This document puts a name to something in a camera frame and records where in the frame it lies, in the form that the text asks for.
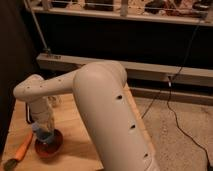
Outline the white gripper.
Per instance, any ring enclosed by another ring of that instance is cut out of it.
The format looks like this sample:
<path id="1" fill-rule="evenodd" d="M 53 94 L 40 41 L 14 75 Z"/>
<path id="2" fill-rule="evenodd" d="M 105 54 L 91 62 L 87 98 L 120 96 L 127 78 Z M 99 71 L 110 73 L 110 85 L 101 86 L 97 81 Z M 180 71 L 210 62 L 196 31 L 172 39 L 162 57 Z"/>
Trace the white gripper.
<path id="1" fill-rule="evenodd" d="M 32 119 L 46 132 L 54 130 L 53 110 L 46 98 L 39 98 L 29 104 Z"/>

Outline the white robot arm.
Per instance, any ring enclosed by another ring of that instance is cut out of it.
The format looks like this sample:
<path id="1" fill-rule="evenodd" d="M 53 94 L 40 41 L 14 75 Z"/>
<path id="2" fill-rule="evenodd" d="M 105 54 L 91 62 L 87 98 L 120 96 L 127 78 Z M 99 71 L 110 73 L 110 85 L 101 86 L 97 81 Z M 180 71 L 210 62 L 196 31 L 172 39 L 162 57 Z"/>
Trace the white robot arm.
<path id="1" fill-rule="evenodd" d="M 13 94 L 28 104 L 40 142 L 56 140 L 47 98 L 71 93 L 104 171 L 160 171 L 125 95 L 126 81 L 119 62 L 99 61 L 47 80 L 33 74 Z"/>

